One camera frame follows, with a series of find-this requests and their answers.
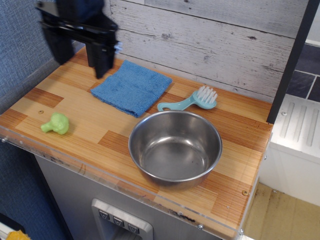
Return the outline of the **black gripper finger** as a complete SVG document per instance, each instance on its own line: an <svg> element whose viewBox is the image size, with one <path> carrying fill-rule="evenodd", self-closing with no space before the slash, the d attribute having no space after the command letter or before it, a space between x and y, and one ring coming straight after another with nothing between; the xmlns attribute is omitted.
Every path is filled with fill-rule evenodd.
<svg viewBox="0 0 320 240"><path fill-rule="evenodd" d="M118 41L111 42L94 42L85 41L86 44L93 44L95 50L95 76L97 79L102 78L106 72L113 68Z"/></svg>
<svg viewBox="0 0 320 240"><path fill-rule="evenodd" d="M42 23L41 27L55 61L60 65L68 62L75 54L72 39L59 27L46 23Z"/></svg>

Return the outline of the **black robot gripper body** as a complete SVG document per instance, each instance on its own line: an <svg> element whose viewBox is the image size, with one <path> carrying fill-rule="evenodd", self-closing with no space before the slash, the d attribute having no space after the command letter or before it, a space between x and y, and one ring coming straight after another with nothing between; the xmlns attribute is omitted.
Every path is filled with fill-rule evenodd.
<svg viewBox="0 0 320 240"><path fill-rule="evenodd" d="M38 0L35 8L42 24L73 40L95 44L108 53L118 53L123 44L116 39L118 25L103 13L103 0Z"/></svg>

